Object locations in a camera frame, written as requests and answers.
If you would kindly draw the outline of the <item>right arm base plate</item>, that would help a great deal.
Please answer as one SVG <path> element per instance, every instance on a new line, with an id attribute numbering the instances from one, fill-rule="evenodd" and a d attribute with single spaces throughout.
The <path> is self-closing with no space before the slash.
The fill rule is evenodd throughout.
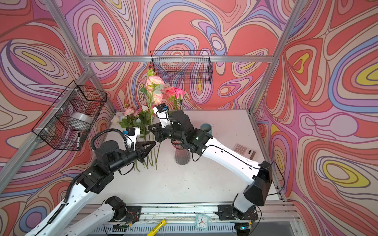
<path id="1" fill-rule="evenodd" d="M 254 222 L 258 220 L 258 211 L 255 205 L 251 206 L 246 212 L 243 213 L 236 209 L 232 204 L 222 204 L 218 205 L 218 210 L 215 211 L 215 214 L 221 221 L 249 220 Z"/>

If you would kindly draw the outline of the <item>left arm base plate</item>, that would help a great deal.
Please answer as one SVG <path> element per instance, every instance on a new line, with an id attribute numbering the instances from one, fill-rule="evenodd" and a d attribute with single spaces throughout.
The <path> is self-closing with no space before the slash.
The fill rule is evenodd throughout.
<path id="1" fill-rule="evenodd" d="M 131 205 L 111 208 L 114 215 L 110 218 L 109 222 L 138 222 L 141 217 L 142 206 Z"/>

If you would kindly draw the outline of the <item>light pink carnation stem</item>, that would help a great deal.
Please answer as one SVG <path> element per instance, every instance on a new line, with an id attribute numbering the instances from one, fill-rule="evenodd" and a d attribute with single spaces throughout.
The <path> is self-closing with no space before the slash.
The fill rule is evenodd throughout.
<path id="1" fill-rule="evenodd" d="M 146 98 L 146 105 L 149 112 L 149 125 L 153 124 L 154 114 L 153 108 L 162 104 L 163 94 L 162 90 L 164 89 L 164 81 L 162 78 L 158 77 L 153 69 L 148 69 L 147 79 L 143 83 L 143 87 L 140 88 L 140 92 Z"/>

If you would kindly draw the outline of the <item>salmon pink rose stem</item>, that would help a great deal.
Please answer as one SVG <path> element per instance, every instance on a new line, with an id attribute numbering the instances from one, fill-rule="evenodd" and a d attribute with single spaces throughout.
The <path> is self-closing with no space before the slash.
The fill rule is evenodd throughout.
<path id="1" fill-rule="evenodd" d="M 147 126 L 151 121 L 149 107 L 142 106 L 142 108 L 136 110 L 134 116 L 136 117 L 136 126 L 140 128 L 140 139 L 146 141 L 147 135 L 149 134 Z"/>

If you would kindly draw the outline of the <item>dark pink rose stem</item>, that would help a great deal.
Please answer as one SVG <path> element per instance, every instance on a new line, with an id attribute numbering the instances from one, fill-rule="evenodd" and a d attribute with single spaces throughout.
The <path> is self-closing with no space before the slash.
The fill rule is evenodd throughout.
<path id="1" fill-rule="evenodd" d="M 174 111 L 183 110 L 183 100 L 185 97 L 184 90 L 176 87 L 165 89 L 169 101 L 173 104 Z"/>

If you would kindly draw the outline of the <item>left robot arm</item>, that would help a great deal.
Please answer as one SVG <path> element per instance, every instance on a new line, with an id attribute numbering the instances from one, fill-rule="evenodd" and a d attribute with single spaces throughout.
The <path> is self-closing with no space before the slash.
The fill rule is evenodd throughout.
<path id="1" fill-rule="evenodd" d="M 143 162 L 155 146 L 154 141 L 136 142 L 122 150 L 116 141 L 106 141 L 95 147 L 95 162 L 69 184 L 65 198 L 34 227 L 29 236 L 84 236 L 98 225 L 127 215 L 126 204 L 116 196 L 110 197 L 94 213 L 78 223 L 69 224 L 77 214 L 114 180 L 115 172 L 134 163 Z"/>

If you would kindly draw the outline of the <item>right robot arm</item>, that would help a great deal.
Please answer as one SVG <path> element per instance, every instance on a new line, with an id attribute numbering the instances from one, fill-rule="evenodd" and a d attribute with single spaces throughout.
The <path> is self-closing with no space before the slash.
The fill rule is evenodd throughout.
<path id="1" fill-rule="evenodd" d="M 227 148 L 208 132 L 194 128 L 189 116 L 183 111 L 169 113 L 166 108 L 158 107 L 153 108 L 153 111 L 159 123 L 150 125 L 148 130 L 157 142 L 169 139 L 191 154 L 196 153 L 200 158 L 208 158 L 222 165 L 247 184 L 233 202 L 234 213 L 244 214 L 252 206 L 265 205 L 273 182 L 271 163 L 258 163 Z"/>

